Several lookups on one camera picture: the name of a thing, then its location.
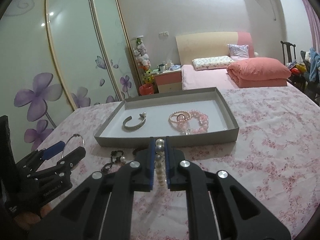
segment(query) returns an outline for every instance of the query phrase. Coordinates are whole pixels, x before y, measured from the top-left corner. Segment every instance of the wall socket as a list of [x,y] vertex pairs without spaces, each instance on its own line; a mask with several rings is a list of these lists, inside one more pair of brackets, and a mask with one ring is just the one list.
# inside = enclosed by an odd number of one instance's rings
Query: wall socket
[[163,32],[163,33],[159,33],[159,35],[163,35],[163,36],[165,36],[165,37],[168,37],[168,36],[169,36],[169,32],[166,31],[166,32]]

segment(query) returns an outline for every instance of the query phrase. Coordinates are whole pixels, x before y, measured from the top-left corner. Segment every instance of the pink floral bedsheet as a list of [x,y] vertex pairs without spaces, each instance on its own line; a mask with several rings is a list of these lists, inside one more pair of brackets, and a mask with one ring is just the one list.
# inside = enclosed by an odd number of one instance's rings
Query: pink floral bedsheet
[[[183,148],[203,170],[228,171],[260,200],[295,237],[320,200],[320,108],[293,87],[222,90],[240,126],[236,143]],[[52,201],[56,206],[91,173],[109,162],[112,148],[93,135],[119,103],[77,109],[39,148],[73,133],[84,136],[86,157],[72,172],[73,188]],[[80,145],[76,139],[70,149]],[[128,161],[132,150],[124,150]],[[60,155],[41,168],[55,165]],[[188,239],[184,192],[170,192],[155,181],[151,193],[135,193],[131,239]]]

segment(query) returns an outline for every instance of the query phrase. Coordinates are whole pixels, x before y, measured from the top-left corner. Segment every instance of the pink curtain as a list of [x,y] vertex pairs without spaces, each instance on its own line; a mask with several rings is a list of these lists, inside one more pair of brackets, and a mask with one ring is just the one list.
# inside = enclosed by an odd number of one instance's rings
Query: pink curtain
[[315,10],[311,6],[308,0],[302,0],[303,4],[306,8],[309,23],[310,23],[310,30],[311,30],[311,37],[312,37],[312,46],[313,48],[320,53],[320,21],[319,17],[317,16]]

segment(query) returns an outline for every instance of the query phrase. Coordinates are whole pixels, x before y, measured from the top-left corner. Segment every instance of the beige headboard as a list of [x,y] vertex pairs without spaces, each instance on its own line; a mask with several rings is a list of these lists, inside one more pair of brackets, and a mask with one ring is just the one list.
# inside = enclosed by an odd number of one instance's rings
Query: beige headboard
[[195,58],[229,55],[227,44],[248,44],[250,57],[254,54],[250,33],[195,33],[176,36],[176,41],[181,65],[192,64]]

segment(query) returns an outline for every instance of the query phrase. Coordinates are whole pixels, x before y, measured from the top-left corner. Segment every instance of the hand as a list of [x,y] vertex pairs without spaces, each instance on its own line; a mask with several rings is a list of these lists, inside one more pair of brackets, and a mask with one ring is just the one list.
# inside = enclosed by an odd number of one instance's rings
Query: hand
[[[40,215],[41,217],[45,217],[49,212],[51,211],[51,207],[49,204],[44,205],[41,209],[40,209]],[[40,222],[40,217],[34,213],[31,212],[23,212],[21,214],[19,214],[18,216],[16,216],[14,218],[14,221],[24,230],[29,231],[30,228]]]

